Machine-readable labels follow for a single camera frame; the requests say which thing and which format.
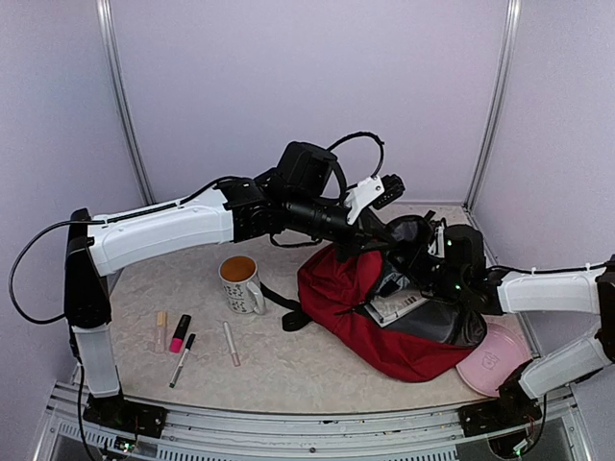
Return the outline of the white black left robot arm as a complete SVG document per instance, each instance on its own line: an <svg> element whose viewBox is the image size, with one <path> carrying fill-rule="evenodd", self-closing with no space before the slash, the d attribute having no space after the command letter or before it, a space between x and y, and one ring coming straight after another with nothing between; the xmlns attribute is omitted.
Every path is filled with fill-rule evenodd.
<svg viewBox="0 0 615 461"><path fill-rule="evenodd" d="M293 141L276 166L253 178L223 176L186 197L126 212L74 211L64 222L62 317L98 413L116 427L135 416L113 356L107 276L160 255L288 230L309 245L331 242L341 258L360 255L387 245L376 212L403 189L379 172L348 183L333 148Z"/></svg>

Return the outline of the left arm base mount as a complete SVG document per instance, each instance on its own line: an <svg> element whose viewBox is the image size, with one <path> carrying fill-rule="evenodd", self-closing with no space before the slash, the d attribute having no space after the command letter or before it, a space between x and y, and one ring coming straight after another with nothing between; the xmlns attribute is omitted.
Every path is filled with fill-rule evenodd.
<svg viewBox="0 0 615 461"><path fill-rule="evenodd" d="M106 398L89 396L83 418L88 423L159 439L166 422L162 406L126 400L122 393Z"/></svg>

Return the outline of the red student backpack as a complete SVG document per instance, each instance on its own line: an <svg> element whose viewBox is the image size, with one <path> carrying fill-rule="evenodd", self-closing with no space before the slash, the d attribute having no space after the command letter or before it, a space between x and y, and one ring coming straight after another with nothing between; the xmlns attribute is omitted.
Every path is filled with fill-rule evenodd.
<svg viewBox="0 0 615 461"><path fill-rule="evenodd" d="M429 381L455 367L487 334L477 311L428 298L398 321L380 327L364 307L376 296L419 290L389 260L395 245L391 231L402 224L430 221L429 216L419 215L396 218L386 225L387 249L345 262L337 260L333 244L319 250L298 271L297 300L262 285L265 299L288 310L283 330L295 332L315 323L374 369L400 381Z"/></svg>

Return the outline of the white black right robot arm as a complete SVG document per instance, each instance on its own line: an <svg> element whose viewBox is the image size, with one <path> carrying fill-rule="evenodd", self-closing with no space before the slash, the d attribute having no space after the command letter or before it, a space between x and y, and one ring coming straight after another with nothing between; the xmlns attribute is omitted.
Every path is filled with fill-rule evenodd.
<svg viewBox="0 0 615 461"><path fill-rule="evenodd" d="M426 298L494 316L534 311L599 316L599 323L578 339L507 377L491 406L498 425L514 425L530 402L613 364L613 260L551 270L488 266L482 234L468 225L434 230L430 223L402 224L391 233L390 262Z"/></svg>

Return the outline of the coffee cover notebook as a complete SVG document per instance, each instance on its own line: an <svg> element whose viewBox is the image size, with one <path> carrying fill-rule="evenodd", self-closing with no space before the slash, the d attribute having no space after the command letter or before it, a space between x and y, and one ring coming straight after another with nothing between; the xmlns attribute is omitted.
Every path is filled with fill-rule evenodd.
<svg viewBox="0 0 615 461"><path fill-rule="evenodd" d="M377 325L387 327L428 300L419 290L403 289L388 297L376 296L364 307Z"/></svg>

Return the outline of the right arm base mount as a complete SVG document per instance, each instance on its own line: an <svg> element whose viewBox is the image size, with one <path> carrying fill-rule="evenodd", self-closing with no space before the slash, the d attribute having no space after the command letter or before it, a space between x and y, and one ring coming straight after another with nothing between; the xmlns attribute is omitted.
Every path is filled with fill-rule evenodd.
<svg viewBox="0 0 615 461"><path fill-rule="evenodd" d="M543 418L537 398L529 397L518 382L509 381L492 400L461 406L458 410L465 437L526 425Z"/></svg>

